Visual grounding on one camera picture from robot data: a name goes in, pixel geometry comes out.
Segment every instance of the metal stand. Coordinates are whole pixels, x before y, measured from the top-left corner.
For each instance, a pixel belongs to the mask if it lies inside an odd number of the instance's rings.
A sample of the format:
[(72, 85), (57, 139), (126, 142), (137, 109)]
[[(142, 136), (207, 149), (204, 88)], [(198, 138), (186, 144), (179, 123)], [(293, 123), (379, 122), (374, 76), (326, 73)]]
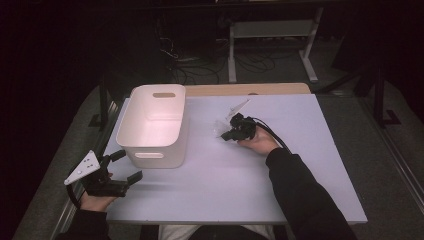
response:
[(388, 124), (400, 124), (399, 119), (392, 110), (387, 110), (386, 113), (389, 119), (384, 119), (384, 77), (381, 74), (381, 64), (377, 58), (372, 58), (368, 63), (362, 65), (352, 73), (340, 78), (334, 83), (322, 89), (313, 91), (315, 94), (328, 93), (337, 87), (351, 81), (352, 79), (361, 76), (357, 83), (354, 92), (358, 97), (365, 97), (368, 95), (372, 86), (374, 86), (374, 119), (377, 121), (381, 128), (385, 128)]
[(234, 39), (255, 37), (308, 37), (307, 44), (299, 51), (303, 66), (308, 74), (309, 80), (314, 83), (318, 81), (314, 68), (309, 61), (309, 53), (312, 49), (318, 30), (323, 8), (318, 8), (312, 20), (289, 20), (289, 21), (264, 21), (264, 22), (237, 22), (230, 27), (230, 52), (228, 57), (228, 79), (230, 83), (237, 82), (236, 67), (234, 61)]
[(108, 121), (108, 99), (107, 99), (107, 89), (105, 81), (102, 78), (99, 82), (99, 92), (100, 92), (100, 114), (96, 114), (91, 118), (90, 127), (100, 127), (99, 131), (103, 131)]

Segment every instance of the small clear object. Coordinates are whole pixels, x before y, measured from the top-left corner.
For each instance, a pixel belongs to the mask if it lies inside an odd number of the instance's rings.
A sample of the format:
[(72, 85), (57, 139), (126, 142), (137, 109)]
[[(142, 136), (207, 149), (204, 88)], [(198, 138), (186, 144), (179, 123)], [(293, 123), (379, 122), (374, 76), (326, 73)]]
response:
[(221, 137), (221, 135), (225, 132), (228, 132), (231, 130), (231, 126), (220, 121), (216, 120), (213, 128), (213, 132), (215, 134), (215, 137)]

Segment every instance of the table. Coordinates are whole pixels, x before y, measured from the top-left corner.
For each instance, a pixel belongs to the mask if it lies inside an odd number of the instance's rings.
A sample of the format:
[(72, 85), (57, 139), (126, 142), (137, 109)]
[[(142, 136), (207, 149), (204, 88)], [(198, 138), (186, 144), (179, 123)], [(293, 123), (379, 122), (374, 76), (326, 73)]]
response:
[[(268, 95), (246, 96), (250, 93)], [(265, 158), (212, 134), (214, 120), (225, 118), (230, 107), (249, 98), (241, 112), (262, 118), (302, 157), (350, 224), (366, 222), (316, 97), (309, 93), (302, 83), (187, 86), (186, 109), (191, 114), (183, 165), (143, 169), (144, 178), (110, 206), (108, 220), (136, 224), (286, 223), (273, 195)], [(122, 112), (105, 154), (120, 150), (115, 137)], [(128, 158), (109, 165), (114, 179), (125, 179), (138, 170)]]

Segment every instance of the white stand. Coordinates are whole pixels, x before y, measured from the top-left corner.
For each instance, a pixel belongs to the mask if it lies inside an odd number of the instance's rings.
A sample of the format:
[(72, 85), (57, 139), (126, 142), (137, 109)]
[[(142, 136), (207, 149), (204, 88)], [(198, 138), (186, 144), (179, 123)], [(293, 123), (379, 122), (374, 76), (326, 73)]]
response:
[(311, 20), (237, 22), (230, 27), (230, 52), (228, 57), (228, 79), (230, 83), (237, 82), (234, 61), (234, 39), (253, 37), (308, 37), (305, 49), (300, 50), (300, 58), (308, 74), (309, 81), (316, 82), (318, 78), (309, 61), (309, 53), (315, 40), (315, 35), (322, 16), (323, 8), (318, 8), (315, 18)]

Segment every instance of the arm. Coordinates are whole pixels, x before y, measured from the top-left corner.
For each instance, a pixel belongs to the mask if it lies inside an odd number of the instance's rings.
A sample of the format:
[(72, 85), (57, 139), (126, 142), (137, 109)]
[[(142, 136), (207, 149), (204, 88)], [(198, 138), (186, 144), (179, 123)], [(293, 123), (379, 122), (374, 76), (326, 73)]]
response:
[(239, 144), (267, 154), (266, 164), (275, 197), (296, 239), (356, 239), (328, 192), (297, 154), (280, 148), (263, 129)]
[(81, 209), (77, 209), (71, 226), (57, 240), (107, 240), (109, 226), (106, 222), (106, 208), (116, 197), (94, 197), (84, 193)]

